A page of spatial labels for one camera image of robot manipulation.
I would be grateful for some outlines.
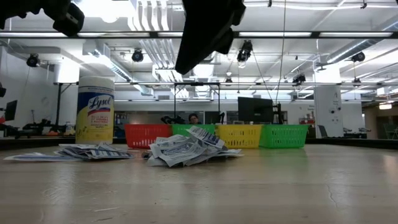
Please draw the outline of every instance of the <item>lysol wipes container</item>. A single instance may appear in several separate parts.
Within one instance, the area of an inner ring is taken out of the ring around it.
[[[79,79],[76,144],[112,144],[114,82],[102,77]]]

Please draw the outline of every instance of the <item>lysol logo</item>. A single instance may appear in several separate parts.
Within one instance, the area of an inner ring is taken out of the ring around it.
[[[107,95],[96,96],[88,101],[88,114],[111,111],[112,97]]]

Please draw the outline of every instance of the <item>plastic basket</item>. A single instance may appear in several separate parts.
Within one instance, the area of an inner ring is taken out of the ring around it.
[[[264,125],[260,147],[291,149],[304,147],[308,125]]]
[[[125,124],[126,141],[130,148],[148,149],[156,137],[168,138],[172,130],[168,124]]]
[[[215,125],[214,124],[173,124],[172,130],[174,134],[181,134],[182,136],[189,136],[187,129],[190,129],[192,126],[197,126],[199,128],[203,128],[208,131],[210,134],[215,133]]]
[[[227,124],[218,126],[220,139],[228,148],[257,149],[262,125]]]

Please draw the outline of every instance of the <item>person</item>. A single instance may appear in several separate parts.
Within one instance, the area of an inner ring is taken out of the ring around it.
[[[195,114],[195,113],[190,114],[190,115],[188,116],[188,120],[189,120],[189,123],[190,123],[190,124],[201,124],[201,122],[199,122],[198,115]]]

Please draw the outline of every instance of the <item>paper pile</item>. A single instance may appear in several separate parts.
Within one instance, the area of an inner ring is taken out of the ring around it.
[[[9,156],[4,160],[16,161],[93,161],[98,159],[131,159],[133,156],[127,151],[112,147],[106,143],[99,145],[60,144],[61,150],[55,151],[56,156],[49,156],[38,152]]]
[[[194,165],[218,156],[243,156],[240,149],[228,150],[224,141],[208,133],[206,130],[192,126],[187,130],[190,138],[174,135],[169,138],[157,138],[149,145],[152,156],[148,160],[150,166],[169,166],[182,163],[184,166]]]

